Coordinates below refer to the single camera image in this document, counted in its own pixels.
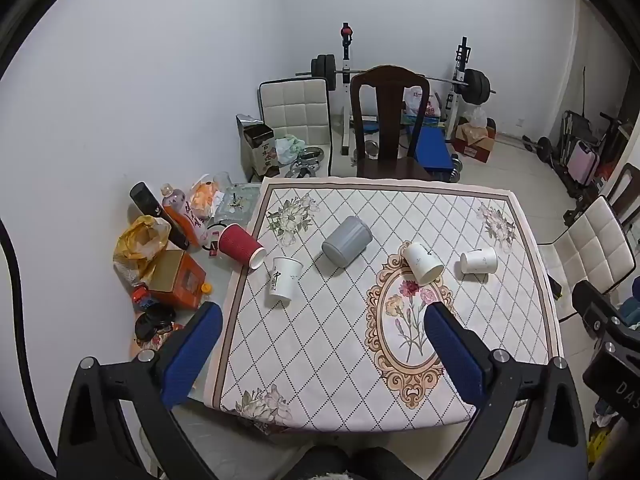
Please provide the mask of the floral patterned tablecloth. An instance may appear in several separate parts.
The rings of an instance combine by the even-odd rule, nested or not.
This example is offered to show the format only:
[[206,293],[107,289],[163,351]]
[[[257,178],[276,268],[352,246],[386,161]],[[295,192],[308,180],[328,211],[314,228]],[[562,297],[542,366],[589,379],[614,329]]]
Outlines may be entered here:
[[[322,243],[348,217],[372,242],[347,268]],[[209,408],[318,431],[397,431],[470,417],[424,313],[442,302],[489,348],[544,364],[562,351],[536,240],[506,190],[413,180],[269,179],[248,230],[269,259],[303,265],[290,302],[268,294],[271,264],[233,268],[224,333],[198,389]],[[444,265],[420,286],[402,250],[423,244]],[[492,247],[493,274],[464,274],[462,252]]]

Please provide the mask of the white barbell rack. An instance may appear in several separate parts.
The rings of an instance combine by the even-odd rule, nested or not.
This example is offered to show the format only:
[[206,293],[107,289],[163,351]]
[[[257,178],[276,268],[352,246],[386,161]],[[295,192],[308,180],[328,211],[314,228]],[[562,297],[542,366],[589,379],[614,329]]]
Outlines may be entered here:
[[[352,102],[350,102],[350,82],[352,77],[358,74],[362,74],[362,70],[354,70],[350,63],[350,46],[352,45],[352,28],[347,22],[343,23],[341,28],[342,37],[342,68],[337,68],[332,72],[328,78],[328,84],[331,90],[337,88],[337,81],[341,81],[341,89],[344,94],[343,104],[343,132],[342,132],[342,144],[341,154],[349,154],[349,143],[352,140],[352,134],[350,129],[352,128]],[[450,84],[451,89],[447,96],[445,106],[441,106],[440,109],[446,112],[445,122],[445,138],[450,139],[452,128],[454,128],[454,118],[457,117],[459,102],[463,100],[468,104],[471,104],[471,90],[475,89],[476,84],[466,81],[467,74],[475,73],[475,70],[469,68],[469,57],[471,55],[471,47],[468,45],[468,38],[465,36],[461,39],[461,44],[457,47],[456,60],[454,61],[454,76],[451,79],[442,79],[431,76],[426,76],[426,79],[431,81],[444,82]]]

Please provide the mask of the white padded chair right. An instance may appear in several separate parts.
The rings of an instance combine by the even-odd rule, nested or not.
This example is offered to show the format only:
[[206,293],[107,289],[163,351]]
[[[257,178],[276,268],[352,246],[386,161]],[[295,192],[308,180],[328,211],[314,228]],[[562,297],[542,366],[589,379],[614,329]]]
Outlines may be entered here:
[[588,281],[608,294],[636,268],[636,258],[608,201],[599,196],[554,242],[538,249],[550,278],[562,287],[555,312],[564,321],[577,311],[572,291]]

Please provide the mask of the black cylindrical bottle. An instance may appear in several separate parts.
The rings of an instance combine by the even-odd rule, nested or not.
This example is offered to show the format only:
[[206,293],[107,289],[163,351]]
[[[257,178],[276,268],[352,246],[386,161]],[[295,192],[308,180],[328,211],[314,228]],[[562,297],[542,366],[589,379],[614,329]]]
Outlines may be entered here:
[[156,199],[144,182],[136,183],[129,191],[129,196],[142,214],[165,220],[170,225],[169,240],[182,250],[187,250],[190,243],[180,228],[175,224],[160,202]]

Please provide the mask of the orange gift box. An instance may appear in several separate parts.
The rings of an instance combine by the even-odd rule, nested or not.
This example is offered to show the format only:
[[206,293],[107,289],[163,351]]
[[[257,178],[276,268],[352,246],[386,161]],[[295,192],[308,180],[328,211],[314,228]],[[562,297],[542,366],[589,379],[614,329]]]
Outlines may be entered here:
[[156,259],[151,294],[179,310],[196,310],[202,302],[205,270],[182,250],[165,250]]

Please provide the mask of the blue weight bench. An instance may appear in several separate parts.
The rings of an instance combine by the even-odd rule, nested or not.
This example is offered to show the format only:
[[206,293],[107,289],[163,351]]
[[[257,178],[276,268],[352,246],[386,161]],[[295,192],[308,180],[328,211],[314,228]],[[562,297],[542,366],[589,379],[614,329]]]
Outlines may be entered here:
[[449,182],[456,164],[442,130],[426,122],[414,134],[414,119],[400,115],[396,133],[384,136],[377,120],[364,120],[361,133],[352,120],[355,142],[362,140],[363,155],[352,152],[356,175],[367,179]]

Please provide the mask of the black sunglasses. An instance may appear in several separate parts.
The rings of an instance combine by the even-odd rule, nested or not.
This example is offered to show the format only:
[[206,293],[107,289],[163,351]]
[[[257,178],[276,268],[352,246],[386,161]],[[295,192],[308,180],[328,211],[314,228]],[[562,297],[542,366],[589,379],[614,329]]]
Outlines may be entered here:
[[176,311],[168,304],[150,304],[134,323],[134,336],[138,344],[146,344],[159,334],[172,331]]

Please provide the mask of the yellow plastic bag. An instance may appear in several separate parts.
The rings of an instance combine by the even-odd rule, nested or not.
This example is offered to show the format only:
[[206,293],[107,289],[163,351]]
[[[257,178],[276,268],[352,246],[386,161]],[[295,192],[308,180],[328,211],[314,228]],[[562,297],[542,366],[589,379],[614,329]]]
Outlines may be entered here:
[[170,224],[142,214],[120,234],[113,252],[113,264],[119,276],[130,286],[149,284],[158,258],[169,242]]

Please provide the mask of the barbell with black plates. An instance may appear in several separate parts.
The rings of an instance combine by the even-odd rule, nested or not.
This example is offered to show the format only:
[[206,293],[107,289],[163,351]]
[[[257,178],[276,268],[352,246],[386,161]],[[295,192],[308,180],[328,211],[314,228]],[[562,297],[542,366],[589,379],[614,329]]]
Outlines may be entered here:
[[379,65],[368,70],[353,70],[352,68],[339,70],[336,67],[333,54],[319,54],[311,60],[309,72],[296,73],[297,77],[323,78],[330,91],[336,89],[338,75],[360,77],[362,84],[368,84],[369,86],[391,82],[392,84],[410,88],[420,86],[424,81],[443,82],[444,84],[450,84],[454,92],[461,96],[465,103],[473,105],[486,103],[495,93],[495,90],[491,88],[488,77],[480,70],[473,70],[472,68],[466,68],[463,71],[461,80],[425,76],[424,74],[407,70],[405,67],[395,65]]

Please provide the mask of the orange snack bag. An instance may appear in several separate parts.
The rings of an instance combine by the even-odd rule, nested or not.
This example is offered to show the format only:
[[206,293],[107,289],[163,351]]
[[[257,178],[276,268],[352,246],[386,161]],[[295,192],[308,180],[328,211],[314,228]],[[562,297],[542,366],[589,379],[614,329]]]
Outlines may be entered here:
[[192,186],[190,205],[198,218],[207,220],[213,217],[223,198],[224,192],[215,181],[201,180]]

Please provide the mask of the white paper cup right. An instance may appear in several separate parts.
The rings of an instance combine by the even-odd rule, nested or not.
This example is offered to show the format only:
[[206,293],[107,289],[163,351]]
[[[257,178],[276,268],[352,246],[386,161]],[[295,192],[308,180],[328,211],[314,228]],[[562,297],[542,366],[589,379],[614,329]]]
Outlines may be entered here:
[[492,247],[462,252],[460,255],[460,270],[464,274],[493,274],[497,269],[498,256]]

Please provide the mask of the white paper cup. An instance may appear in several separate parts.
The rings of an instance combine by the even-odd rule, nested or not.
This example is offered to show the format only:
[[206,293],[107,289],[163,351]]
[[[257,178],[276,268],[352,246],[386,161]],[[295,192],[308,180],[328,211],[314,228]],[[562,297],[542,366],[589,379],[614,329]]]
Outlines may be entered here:
[[460,255],[460,270],[464,274],[493,274],[497,269],[498,256],[492,247],[462,252]]
[[302,274],[303,265],[296,259],[276,257],[273,259],[268,284],[268,294],[275,300],[290,302]]
[[402,256],[420,286],[430,284],[442,275],[444,265],[419,242],[409,243],[402,250]]

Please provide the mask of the dark tea box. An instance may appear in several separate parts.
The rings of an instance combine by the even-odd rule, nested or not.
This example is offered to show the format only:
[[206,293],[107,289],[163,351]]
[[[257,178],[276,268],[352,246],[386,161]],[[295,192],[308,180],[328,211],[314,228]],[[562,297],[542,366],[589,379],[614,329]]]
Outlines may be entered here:
[[242,124],[240,131],[242,165],[246,174],[258,178],[279,169],[276,138],[262,122]]

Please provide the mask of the dark wooden chair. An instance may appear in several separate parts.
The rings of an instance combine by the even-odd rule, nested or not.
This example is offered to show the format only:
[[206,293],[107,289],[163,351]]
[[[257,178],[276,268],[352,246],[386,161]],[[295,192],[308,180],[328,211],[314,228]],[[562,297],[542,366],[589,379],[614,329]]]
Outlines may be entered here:
[[[352,82],[350,83],[350,102],[352,102],[352,114],[354,115],[355,128],[358,133],[361,133],[363,122],[360,104],[360,90],[363,86],[371,87],[375,90],[378,125],[380,126],[381,132],[384,136],[391,136],[393,133],[396,133],[395,128],[398,126],[400,115],[402,114],[405,90],[411,89],[412,87],[406,88],[399,84],[392,84],[391,82],[383,82],[382,84],[369,86],[368,84],[362,84],[360,77],[352,78]],[[428,81],[424,81],[423,84],[416,87],[421,89],[421,101],[418,112],[416,113],[414,134],[417,134],[423,125],[428,97],[430,96],[430,84]],[[356,148],[358,148],[358,154],[362,156],[363,147],[361,139],[356,143]]]

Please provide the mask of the pink drink bottle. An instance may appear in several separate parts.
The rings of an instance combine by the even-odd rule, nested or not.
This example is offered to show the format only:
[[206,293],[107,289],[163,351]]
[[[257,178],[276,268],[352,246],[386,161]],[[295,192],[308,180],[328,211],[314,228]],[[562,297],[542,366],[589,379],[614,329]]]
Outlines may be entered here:
[[189,243],[198,247],[205,246],[207,243],[206,225],[192,209],[183,190],[165,183],[160,188],[160,192],[163,196],[164,211],[180,226]]

